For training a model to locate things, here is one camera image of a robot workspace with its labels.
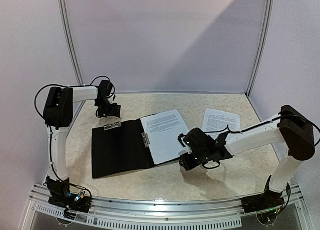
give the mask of silver clipboard clip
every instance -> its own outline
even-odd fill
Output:
[[[147,133],[141,133],[141,135],[142,135],[142,140],[143,140],[144,146],[146,148],[149,148],[150,139],[149,139],[148,134]]]
[[[114,128],[117,128],[117,127],[121,127],[121,122],[120,121],[115,122],[113,124],[104,125],[103,130],[105,131],[105,130],[114,129]]]

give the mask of marble-patterned tabletop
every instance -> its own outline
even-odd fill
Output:
[[[240,115],[241,128],[259,122],[245,95],[236,94],[118,94],[121,121],[178,109],[189,129],[200,127],[206,108]],[[217,169],[199,166],[191,171],[178,161],[146,170],[135,170],[92,178],[92,128],[119,121],[96,117],[94,101],[83,106],[66,142],[70,181],[85,186],[95,196],[135,200],[188,201],[228,198],[264,190],[266,181],[279,164],[272,146],[246,151],[224,160]]]

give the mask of open clipboard folder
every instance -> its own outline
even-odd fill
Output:
[[[177,159],[180,133],[189,131],[177,109],[92,130],[92,177],[148,169]]]

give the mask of paper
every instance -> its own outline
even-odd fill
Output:
[[[240,115],[219,111],[215,109],[207,108],[205,110],[206,111],[204,114],[204,120],[202,125],[202,130],[204,132],[219,131],[227,127],[228,124],[231,130],[240,129]],[[214,139],[216,139],[220,133],[208,133],[208,134]]]
[[[177,109],[141,118],[147,133],[149,148],[155,164],[179,157],[183,149],[178,135],[187,134],[189,129]]]

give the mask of white sheet of paper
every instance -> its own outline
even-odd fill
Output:
[[[183,147],[178,141],[178,135],[187,134],[189,129],[177,109],[143,117],[141,122],[148,134],[155,164],[179,157]]]
[[[205,110],[202,125],[202,130],[204,132],[219,131],[227,127],[228,124],[231,130],[240,129],[240,115],[209,108]],[[215,139],[220,133],[208,134]]]

